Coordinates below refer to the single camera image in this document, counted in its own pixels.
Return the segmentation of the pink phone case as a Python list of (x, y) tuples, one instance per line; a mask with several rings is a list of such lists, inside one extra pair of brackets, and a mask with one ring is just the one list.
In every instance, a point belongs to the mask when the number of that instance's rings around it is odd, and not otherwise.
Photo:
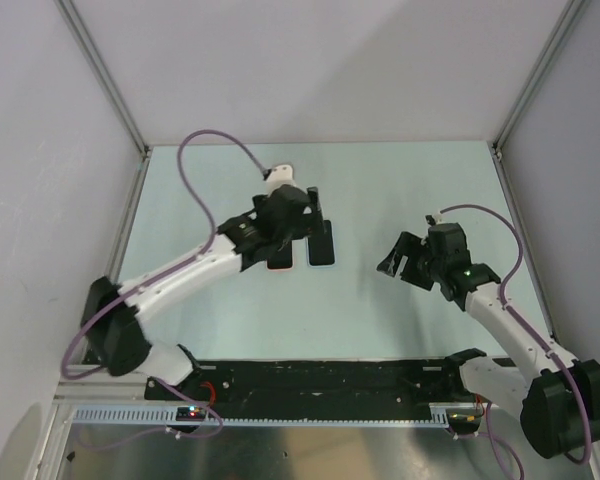
[(294, 267), (294, 262), (292, 260), (268, 260), (266, 262), (266, 268), (268, 271), (275, 273), (288, 272)]

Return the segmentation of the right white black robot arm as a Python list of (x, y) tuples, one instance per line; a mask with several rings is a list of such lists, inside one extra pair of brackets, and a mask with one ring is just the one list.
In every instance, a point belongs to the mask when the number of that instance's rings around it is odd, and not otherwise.
[(590, 451), (600, 441), (600, 363), (581, 361), (512, 312), (500, 277), (471, 259), (457, 223), (431, 225), (426, 237), (400, 233), (377, 271), (443, 297), (481, 324), (511, 360), (501, 366), (479, 350), (447, 357), (444, 393), (456, 401), (478, 394), (517, 418), (543, 458)]

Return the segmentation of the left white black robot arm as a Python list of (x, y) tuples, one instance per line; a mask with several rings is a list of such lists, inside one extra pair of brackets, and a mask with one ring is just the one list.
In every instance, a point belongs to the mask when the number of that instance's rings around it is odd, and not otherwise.
[(252, 210), (215, 227), (205, 244), (151, 273), (123, 284), (106, 276), (91, 284), (81, 330), (102, 369), (113, 377), (141, 373), (157, 378), (181, 399), (200, 391), (202, 376), (193, 355), (182, 345), (150, 341), (145, 335), (149, 321), (323, 229), (315, 187), (281, 185), (255, 196), (253, 204)]

